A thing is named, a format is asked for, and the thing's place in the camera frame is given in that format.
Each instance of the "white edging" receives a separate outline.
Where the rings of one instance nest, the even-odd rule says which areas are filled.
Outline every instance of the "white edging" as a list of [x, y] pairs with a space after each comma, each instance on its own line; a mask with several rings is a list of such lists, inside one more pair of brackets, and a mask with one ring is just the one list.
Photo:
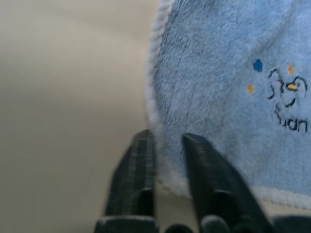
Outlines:
[[[160, 0], [157, 14], [151, 28], [151, 36], [147, 53], [145, 70], [145, 101], [149, 127], [155, 137], [155, 147], [158, 154], [157, 170], [164, 186], [177, 195], [190, 197], [189, 184], [173, 169], [173, 165], [164, 155], [164, 126], [156, 106], [155, 75], [158, 55], [160, 53], [162, 36], [175, 0]], [[260, 200], [276, 204], [286, 204], [297, 208], [311, 209], [311, 197], [295, 194], [276, 188], [254, 187], [254, 193]]]
[[267, 187], [254, 187], [253, 191], [260, 200], [296, 208], [311, 209], [311, 197], [307, 195]]
[[176, 172], [174, 172], [175, 170], [172, 169], [171, 162], [167, 161], [167, 157], [164, 156], [164, 131], [162, 121], [156, 107], [156, 65], [161, 49], [162, 36], [165, 32], [165, 26], [169, 20], [174, 2], [175, 0], [161, 0], [159, 2], [157, 14], [151, 28], [145, 71], [145, 101], [149, 127], [155, 137], [155, 147], [158, 154], [157, 170], [159, 171], [159, 177], [164, 185], [166, 187], [170, 187], [174, 193], [189, 197], [190, 195], [187, 189], [187, 180], [182, 179]]

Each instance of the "embroidered dot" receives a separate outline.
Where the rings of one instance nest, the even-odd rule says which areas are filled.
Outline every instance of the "embroidered dot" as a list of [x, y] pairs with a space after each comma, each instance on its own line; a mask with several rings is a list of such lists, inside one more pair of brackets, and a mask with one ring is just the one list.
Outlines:
[[249, 85], [247, 85], [247, 90], [248, 90], [248, 93], [249, 94], [252, 94], [253, 93], [253, 91], [254, 91], [254, 87], [253, 87], [253, 85], [250, 83]]
[[289, 64], [287, 69], [288, 69], [289, 74], [293, 74], [293, 65], [292, 64]]
[[257, 59], [254, 63], [253, 63], [253, 67], [254, 70], [257, 72], [262, 72], [262, 62], [260, 59]]

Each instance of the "yellow dot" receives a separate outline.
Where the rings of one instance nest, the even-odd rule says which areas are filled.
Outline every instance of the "yellow dot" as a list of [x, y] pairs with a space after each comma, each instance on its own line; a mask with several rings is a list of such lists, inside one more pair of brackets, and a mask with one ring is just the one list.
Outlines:
[[253, 91], [254, 91], [254, 87], [253, 87], [253, 85], [250, 83], [249, 85], [247, 85], [247, 90], [248, 90], [248, 93], [249, 94], [252, 94], [253, 93]]
[[293, 74], [293, 65], [292, 64], [288, 65], [288, 73]]

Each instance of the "embroidered penguin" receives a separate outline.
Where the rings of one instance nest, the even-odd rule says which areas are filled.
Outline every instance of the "embroidered penguin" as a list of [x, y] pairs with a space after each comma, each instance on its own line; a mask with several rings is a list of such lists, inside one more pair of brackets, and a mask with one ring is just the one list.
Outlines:
[[269, 100], [275, 99], [275, 115], [279, 124], [291, 131], [308, 131], [308, 121], [305, 119], [293, 118], [294, 112], [288, 112], [296, 105], [298, 100], [303, 99], [308, 90], [305, 79], [296, 76], [291, 82], [286, 82], [280, 75], [278, 69], [271, 70], [268, 79], [270, 81], [271, 95]]

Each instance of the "blue dot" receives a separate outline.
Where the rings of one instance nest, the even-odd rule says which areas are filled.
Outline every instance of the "blue dot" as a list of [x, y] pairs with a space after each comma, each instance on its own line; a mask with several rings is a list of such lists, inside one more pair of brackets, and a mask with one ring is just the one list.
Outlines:
[[257, 72], [262, 72], [262, 62], [260, 59], [257, 59], [254, 63], [253, 63], [253, 67], [254, 70]]

